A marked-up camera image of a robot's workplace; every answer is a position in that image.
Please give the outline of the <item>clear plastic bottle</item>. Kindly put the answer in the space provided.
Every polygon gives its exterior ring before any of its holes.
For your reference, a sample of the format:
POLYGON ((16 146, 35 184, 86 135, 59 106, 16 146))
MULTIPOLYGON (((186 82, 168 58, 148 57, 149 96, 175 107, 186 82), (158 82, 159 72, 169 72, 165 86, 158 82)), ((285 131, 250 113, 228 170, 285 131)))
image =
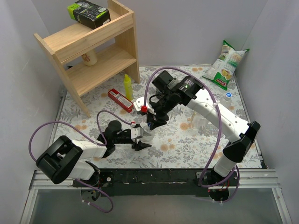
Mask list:
POLYGON ((143 136, 141 138, 141 141, 143 143, 150 144, 153 141, 154 136, 155 136, 155 130, 151 130, 150 124, 146 124, 143 127, 143 136))
POLYGON ((232 104, 232 97, 227 98, 225 93, 225 95, 220 99, 220 103, 228 109, 232 104))

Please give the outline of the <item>clear bottle with label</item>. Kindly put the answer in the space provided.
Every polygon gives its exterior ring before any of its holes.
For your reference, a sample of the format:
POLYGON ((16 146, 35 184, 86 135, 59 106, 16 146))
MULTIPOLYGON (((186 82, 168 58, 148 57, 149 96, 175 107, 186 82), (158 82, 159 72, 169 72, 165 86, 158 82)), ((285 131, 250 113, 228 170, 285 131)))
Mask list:
POLYGON ((198 130, 200 128, 204 128, 207 126, 209 121, 203 117, 198 112, 193 112, 193 115, 191 117, 191 128, 194 130, 198 130))

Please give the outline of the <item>blue white cap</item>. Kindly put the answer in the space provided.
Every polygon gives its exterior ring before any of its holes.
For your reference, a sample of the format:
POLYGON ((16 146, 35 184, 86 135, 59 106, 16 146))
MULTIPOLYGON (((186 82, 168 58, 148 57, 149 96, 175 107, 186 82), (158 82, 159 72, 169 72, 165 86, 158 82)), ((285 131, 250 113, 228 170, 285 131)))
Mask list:
POLYGON ((231 97, 232 97, 232 94, 228 92, 228 93, 226 93, 226 97, 227 97, 227 98, 231 98, 231 97))

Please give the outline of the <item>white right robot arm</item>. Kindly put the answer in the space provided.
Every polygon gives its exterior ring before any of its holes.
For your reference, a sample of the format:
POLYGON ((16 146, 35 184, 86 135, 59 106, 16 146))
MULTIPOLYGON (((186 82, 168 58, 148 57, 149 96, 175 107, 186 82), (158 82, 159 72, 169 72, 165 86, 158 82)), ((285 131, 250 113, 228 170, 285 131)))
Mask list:
POLYGON ((166 125, 168 113, 177 105, 184 105, 218 128, 217 145, 221 135, 229 140, 222 151, 223 155, 210 172, 215 184, 225 182, 254 143, 260 124, 256 121, 249 123, 233 114, 216 101, 202 81, 189 73, 178 82, 167 72, 166 67, 162 67, 151 75, 148 83, 153 84, 162 94, 157 102, 150 102, 149 106, 143 105, 141 108, 142 113, 147 114, 151 130, 166 125))

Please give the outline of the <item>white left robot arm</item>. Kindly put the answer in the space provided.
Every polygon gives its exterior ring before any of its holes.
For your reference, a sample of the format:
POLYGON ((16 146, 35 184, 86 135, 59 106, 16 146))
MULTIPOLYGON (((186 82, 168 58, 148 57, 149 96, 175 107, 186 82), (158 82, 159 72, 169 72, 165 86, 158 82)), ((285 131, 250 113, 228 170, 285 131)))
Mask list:
POLYGON ((71 140, 62 135, 36 159, 36 166, 54 184, 71 178, 98 185, 100 169, 89 158, 107 158, 118 144, 129 144, 135 151, 151 147, 143 136, 144 129, 134 122, 129 125, 129 129, 123 129, 121 122, 113 120, 95 141, 71 140))

